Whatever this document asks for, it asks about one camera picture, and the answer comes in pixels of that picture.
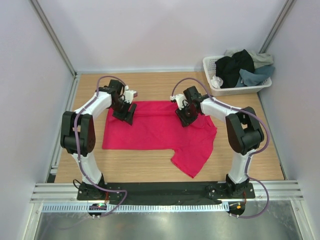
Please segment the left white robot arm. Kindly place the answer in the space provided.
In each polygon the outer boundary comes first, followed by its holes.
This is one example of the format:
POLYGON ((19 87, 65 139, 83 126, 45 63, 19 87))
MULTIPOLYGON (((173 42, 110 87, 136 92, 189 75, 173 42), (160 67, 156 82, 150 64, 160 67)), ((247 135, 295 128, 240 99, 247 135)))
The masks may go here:
POLYGON ((74 158, 81 172, 82 181, 75 186, 78 200, 101 200, 109 193, 94 155, 95 119, 110 109, 116 119, 132 125, 137 107, 133 100, 137 95, 120 78, 111 76, 108 85, 96 86, 83 106, 63 113, 60 145, 74 158))

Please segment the pink red t shirt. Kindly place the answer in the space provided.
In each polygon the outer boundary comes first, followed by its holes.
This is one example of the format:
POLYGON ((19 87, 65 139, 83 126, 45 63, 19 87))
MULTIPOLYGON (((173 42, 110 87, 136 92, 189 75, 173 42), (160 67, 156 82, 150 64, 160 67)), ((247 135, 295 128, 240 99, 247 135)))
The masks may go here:
POLYGON ((109 110, 102 140, 104 150, 173 150, 171 162, 194 178, 210 158, 217 127, 210 116, 198 115, 183 127, 170 101, 138 101, 132 124, 113 116, 109 110))

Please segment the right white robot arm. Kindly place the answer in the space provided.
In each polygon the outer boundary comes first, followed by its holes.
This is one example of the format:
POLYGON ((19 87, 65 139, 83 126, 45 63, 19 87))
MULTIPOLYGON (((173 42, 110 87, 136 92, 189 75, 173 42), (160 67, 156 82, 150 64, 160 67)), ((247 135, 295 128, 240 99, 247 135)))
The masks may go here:
POLYGON ((252 157, 265 139, 253 108, 235 108, 211 94, 200 94, 195 86, 187 88, 182 94, 172 94, 170 101, 177 104, 175 113, 183 127, 191 125, 199 115, 211 116, 225 123, 233 159, 225 177, 224 192, 231 198, 244 196, 249 187, 252 157))

